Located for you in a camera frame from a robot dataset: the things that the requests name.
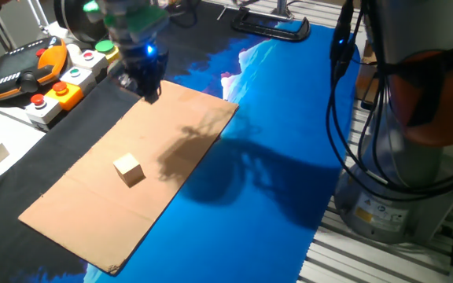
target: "red button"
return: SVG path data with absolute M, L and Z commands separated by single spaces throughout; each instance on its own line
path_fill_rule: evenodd
M 46 51 L 46 49 L 44 49 L 44 48 L 42 48 L 42 49 L 36 51 L 36 56 L 37 56 L 37 57 L 42 56 L 42 55 L 45 53 L 45 51 Z
M 40 106 L 45 102 L 43 94 L 35 94 L 31 97 L 31 102 L 36 106 Z
M 56 84 L 54 84 L 52 86 L 52 89 L 55 92 L 61 92 L 61 91 L 65 90 L 65 89 L 67 89 L 67 88 L 68 88 L 68 85 L 66 83 L 64 83 L 64 82 L 59 82 L 59 83 L 56 83 Z

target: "blue fabric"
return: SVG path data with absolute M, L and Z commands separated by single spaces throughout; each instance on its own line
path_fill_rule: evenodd
M 241 54 L 242 73 L 225 86 L 240 108 L 221 139 L 120 274 L 92 281 L 297 280 L 340 172 L 325 128 L 332 34 L 312 26 L 303 42 L 269 40 Z M 346 136 L 358 68 L 352 63 L 337 88 Z M 194 78 L 179 82 L 203 90 Z

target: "orange controller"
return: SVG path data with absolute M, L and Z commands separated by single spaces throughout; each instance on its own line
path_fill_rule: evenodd
M 0 57 L 0 100 L 33 93 L 57 81 L 68 50 L 56 36 L 26 44 Z

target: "cardboard sheet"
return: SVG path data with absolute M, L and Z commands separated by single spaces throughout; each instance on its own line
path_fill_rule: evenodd
M 19 220 L 115 274 L 237 107 L 162 82 L 158 101 L 136 103 Z M 131 188 L 113 166 L 126 153 L 136 158 L 146 176 Z

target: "warning label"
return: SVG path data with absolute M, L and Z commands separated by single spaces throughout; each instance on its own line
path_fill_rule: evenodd
M 398 232 L 407 218 L 408 210 L 391 208 L 361 193 L 354 213 L 374 227 Z

